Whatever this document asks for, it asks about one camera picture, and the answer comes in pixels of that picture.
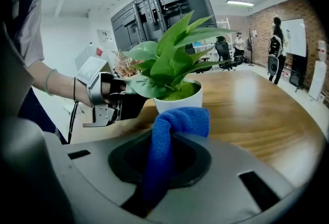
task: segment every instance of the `backpack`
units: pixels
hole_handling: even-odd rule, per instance
[[[252,51],[252,45],[251,45],[249,39],[247,39],[247,42],[246,42],[246,49],[247,49],[248,51]]]
[[[279,51],[281,52],[280,47],[281,47],[281,43],[278,41],[278,39],[275,36],[273,36],[270,39],[270,45],[269,45],[270,51],[269,51],[269,54],[270,55],[274,55],[275,57],[280,56],[279,55]]]

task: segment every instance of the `wooden tabletop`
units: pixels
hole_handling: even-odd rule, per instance
[[[282,89],[252,71],[191,74],[203,85],[203,107],[210,111],[210,135],[252,152],[294,186],[307,182],[325,145],[312,117]],[[147,100],[138,118],[103,128],[82,128],[76,119],[72,143],[124,136],[152,128],[158,115]]]

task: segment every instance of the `ceiling light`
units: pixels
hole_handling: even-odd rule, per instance
[[[233,5],[241,5],[241,6],[247,6],[247,7],[253,7],[253,3],[243,2],[243,1],[233,1],[233,0],[227,0],[227,4],[233,4]]]

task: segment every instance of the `person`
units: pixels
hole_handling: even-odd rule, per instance
[[[274,38],[280,44],[280,48],[279,48],[278,55],[277,55],[278,60],[279,60],[279,67],[278,67],[278,72],[277,72],[276,78],[274,80],[274,84],[277,85],[279,82],[279,79],[281,77],[281,73],[283,71],[284,63],[286,61],[286,56],[287,56],[287,54],[284,50],[285,39],[283,36],[283,32],[281,30],[281,20],[278,17],[275,17],[273,19],[273,28],[272,28],[270,37],[271,37],[271,40]],[[273,76],[270,75],[269,81],[272,81],[272,80],[273,80]]]
[[[4,0],[11,8],[12,15],[4,20],[5,28],[15,48],[19,51],[25,67],[34,78],[33,87],[49,95],[76,100],[92,106],[86,86],[73,77],[60,74],[43,63],[43,44],[40,32],[41,0]],[[102,84],[102,93],[109,95],[110,84]],[[19,111],[19,117],[35,122],[43,131],[53,133],[67,141],[41,106],[32,88],[30,88]]]
[[[236,34],[236,39],[235,39],[234,45],[233,45],[234,49],[235,49],[234,56],[243,56],[244,55],[244,52],[245,52],[244,45],[246,42],[242,39],[241,35],[242,35],[241,32],[238,32]]]

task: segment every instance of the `black chair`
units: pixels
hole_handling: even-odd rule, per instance
[[[192,43],[185,45],[185,52],[186,54],[195,54],[195,49]]]
[[[216,43],[215,49],[217,50],[217,53],[220,56],[219,61],[226,61],[231,59],[228,43],[226,41]],[[236,67],[236,62],[227,62],[224,64],[219,64],[219,67],[223,70],[232,70],[232,67]]]
[[[194,49],[192,43],[185,45],[185,52],[186,52],[186,54],[195,54],[195,49]],[[202,60],[204,62],[207,61],[208,59],[210,59],[210,58],[202,58]],[[199,70],[196,71],[196,73],[200,73],[200,72],[203,73],[203,72],[208,71],[210,69],[211,69],[211,67],[204,68],[204,69],[199,69]]]

